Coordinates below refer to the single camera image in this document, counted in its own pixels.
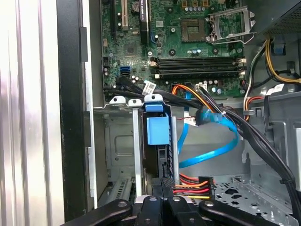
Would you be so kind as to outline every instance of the green circuit board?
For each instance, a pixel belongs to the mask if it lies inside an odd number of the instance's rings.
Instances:
[[[184,80],[160,80],[154,78],[150,69],[150,57],[162,59],[242,57],[244,55],[243,45],[240,42],[231,45],[212,45],[204,40],[204,36],[210,33],[204,22],[205,18],[211,13],[227,10],[225,0],[188,0],[184,3],[182,0],[178,0],[176,4],[173,0],[149,0],[149,2],[150,41],[148,45],[141,43],[138,1],[126,0],[128,30],[125,31],[120,26],[121,18],[116,16],[116,40],[111,33],[110,5],[102,4],[103,56],[107,60],[106,64],[109,65],[109,69],[106,69],[106,73],[103,74],[104,86],[114,87],[116,78],[120,76],[119,68],[130,66],[131,72],[128,77],[131,82],[141,88],[144,87],[145,80],[154,82],[157,88],[169,92],[175,83],[194,85],[205,82],[207,90],[214,97],[241,97],[243,95],[240,85],[241,78],[238,77],[212,78],[212,81],[210,78],[200,77]],[[123,0],[115,0],[116,14],[122,13],[123,3]],[[187,36],[183,34],[185,23],[189,23],[191,19],[198,19],[200,23],[204,23],[202,24],[203,31],[198,30],[197,27],[185,30],[192,34],[199,34],[196,36],[197,41],[188,40]],[[223,36],[238,33],[242,30],[241,27],[240,14],[222,17],[220,21],[220,30]]]

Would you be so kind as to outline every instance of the blue plastic latch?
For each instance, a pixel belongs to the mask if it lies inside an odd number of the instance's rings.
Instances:
[[[145,104],[146,112],[163,112],[162,102],[152,102]]]
[[[168,117],[147,118],[147,143],[148,145],[169,144]]]

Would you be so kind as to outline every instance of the ridged metal surface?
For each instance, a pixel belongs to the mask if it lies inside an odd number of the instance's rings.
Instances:
[[[284,14],[264,34],[296,34],[301,33],[301,4]]]
[[[64,222],[56,1],[0,1],[0,226]]]

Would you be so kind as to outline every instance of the red wire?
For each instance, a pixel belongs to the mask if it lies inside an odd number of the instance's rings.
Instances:
[[[188,182],[188,181],[186,181],[186,180],[184,180],[184,179],[182,179],[182,178],[180,178],[180,180],[181,180],[183,183],[187,184],[187,185],[196,185],[196,183]]]
[[[182,177],[184,177],[184,178],[189,179],[189,180],[196,180],[196,181],[198,181],[198,178],[191,178],[191,177],[188,177],[188,176],[186,176],[185,174],[182,174],[182,173],[180,173],[180,175],[181,175]]]
[[[199,191],[195,191],[195,190],[174,190],[174,193],[194,193],[194,194],[198,194],[198,193],[205,193],[205,192],[208,192],[209,189],[206,188],[204,190],[199,190]]]

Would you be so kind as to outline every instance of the pci express slot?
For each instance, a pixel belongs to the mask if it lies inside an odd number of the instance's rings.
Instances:
[[[116,0],[110,0],[110,25],[111,25],[111,36],[116,41]]]
[[[139,0],[140,38],[142,44],[149,43],[149,3],[148,0]]]
[[[121,0],[122,29],[128,31],[127,0]]]

